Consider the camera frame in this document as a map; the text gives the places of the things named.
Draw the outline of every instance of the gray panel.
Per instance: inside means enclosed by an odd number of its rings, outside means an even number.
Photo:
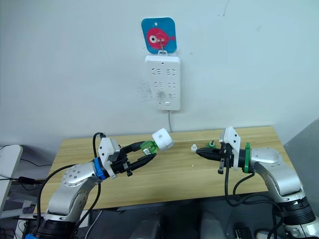
[[[304,186],[306,196],[319,215],[319,119],[284,145]]]

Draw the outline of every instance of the blue ring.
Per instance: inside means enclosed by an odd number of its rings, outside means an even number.
[[[95,158],[94,159],[94,166],[95,166],[95,169],[96,169],[96,176],[98,176],[100,179],[104,180],[106,179],[100,165],[99,165],[99,160],[98,158]]]

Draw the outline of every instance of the white power cord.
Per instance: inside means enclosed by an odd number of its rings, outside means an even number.
[[[88,235],[90,233],[90,231],[92,230],[92,227],[94,226],[94,224],[96,223],[96,221],[98,220],[98,218],[100,217],[100,215],[102,214],[103,211],[100,211],[100,213],[98,214],[98,216],[96,217],[96,219],[94,220],[94,222],[92,223],[92,225],[90,226],[90,228],[88,229],[88,231],[85,234],[84,239],[88,238]]]
[[[170,111],[168,111],[168,125],[169,125],[169,132],[172,133],[171,125],[170,125]]]

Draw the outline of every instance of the green ring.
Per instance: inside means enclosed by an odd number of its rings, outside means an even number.
[[[248,173],[248,171],[249,171],[249,159],[250,159],[250,143],[246,144],[245,150],[246,150],[246,153],[245,153],[244,173]]]

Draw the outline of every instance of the gray floor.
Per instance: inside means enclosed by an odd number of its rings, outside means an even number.
[[[242,205],[230,207],[223,198],[205,198],[184,200],[165,204],[152,204],[145,207],[133,207],[123,213],[104,210],[90,238],[125,239],[129,238],[139,222],[154,213],[163,218],[163,238],[197,239],[201,213],[211,211],[220,220],[227,238],[234,238],[234,226],[242,223],[248,226],[253,234],[260,228],[271,228],[271,206]],[[83,238],[87,228],[79,230],[79,238]]]

